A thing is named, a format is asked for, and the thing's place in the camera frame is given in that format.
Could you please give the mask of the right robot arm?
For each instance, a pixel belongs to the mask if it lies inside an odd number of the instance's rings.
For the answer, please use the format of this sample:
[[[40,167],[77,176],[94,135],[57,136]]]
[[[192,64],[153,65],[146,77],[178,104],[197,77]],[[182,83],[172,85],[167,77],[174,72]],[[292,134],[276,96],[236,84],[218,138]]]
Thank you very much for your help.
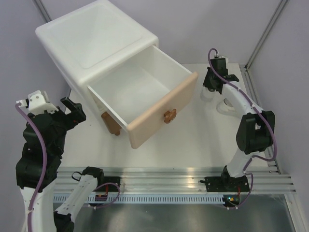
[[[248,192],[246,169],[253,157],[273,145],[275,115],[264,111],[241,90],[239,79],[228,74],[226,59],[215,56],[203,82],[204,92],[218,92],[224,98],[217,111],[240,117],[236,133],[237,150],[220,176],[205,177],[202,183],[207,192]]]

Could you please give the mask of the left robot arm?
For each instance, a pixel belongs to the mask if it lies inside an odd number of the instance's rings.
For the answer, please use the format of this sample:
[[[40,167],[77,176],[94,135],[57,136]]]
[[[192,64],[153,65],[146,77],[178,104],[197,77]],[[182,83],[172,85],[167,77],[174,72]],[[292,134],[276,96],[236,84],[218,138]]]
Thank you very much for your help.
[[[21,108],[30,108],[31,103],[32,100],[26,99],[15,104],[16,110],[27,121],[23,131],[26,142],[15,168],[16,182],[24,200],[26,231],[71,232],[89,194],[104,189],[104,172],[100,168],[86,167],[73,192],[54,210],[54,188],[67,132],[84,122],[86,115],[82,105],[68,97],[61,99],[70,110],[68,114],[46,101],[42,113],[25,114]]]

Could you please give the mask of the beige drawer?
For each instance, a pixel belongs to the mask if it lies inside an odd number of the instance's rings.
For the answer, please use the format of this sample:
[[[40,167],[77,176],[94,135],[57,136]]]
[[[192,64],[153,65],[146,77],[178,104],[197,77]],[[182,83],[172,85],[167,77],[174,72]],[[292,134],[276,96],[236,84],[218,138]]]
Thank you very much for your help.
[[[166,111],[176,109],[178,114],[191,101],[197,78],[197,72],[153,45],[89,84],[88,89],[137,149],[166,124]]]

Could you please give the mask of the brown drawer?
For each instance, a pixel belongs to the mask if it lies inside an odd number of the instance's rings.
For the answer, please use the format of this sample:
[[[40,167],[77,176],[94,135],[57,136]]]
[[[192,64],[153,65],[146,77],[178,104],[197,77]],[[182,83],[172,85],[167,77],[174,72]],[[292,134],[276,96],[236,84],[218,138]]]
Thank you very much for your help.
[[[120,130],[122,127],[108,114],[108,112],[104,112],[101,115],[101,118],[103,119],[110,134],[115,136],[120,135]]]

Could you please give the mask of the brown bear knob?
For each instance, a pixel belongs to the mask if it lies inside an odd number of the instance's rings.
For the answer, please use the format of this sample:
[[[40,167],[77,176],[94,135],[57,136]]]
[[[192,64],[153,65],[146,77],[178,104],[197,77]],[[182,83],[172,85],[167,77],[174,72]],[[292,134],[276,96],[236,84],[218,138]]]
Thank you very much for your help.
[[[175,117],[177,116],[177,110],[173,109],[171,111],[166,111],[164,113],[164,123],[169,124],[170,122],[172,122]]]

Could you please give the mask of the white sneaker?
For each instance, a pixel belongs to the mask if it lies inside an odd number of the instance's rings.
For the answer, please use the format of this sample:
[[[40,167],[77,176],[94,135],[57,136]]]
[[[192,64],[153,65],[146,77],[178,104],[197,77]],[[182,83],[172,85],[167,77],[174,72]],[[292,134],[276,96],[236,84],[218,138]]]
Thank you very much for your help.
[[[216,110],[222,115],[238,117],[235,108],[228,101],[228,99],[223,99],[221,102],[219,102],[216,106]]]
[[[200,98],[204,102],[211,102],[214,98],[215,90],[209,89],[207,87],[202,87]]]

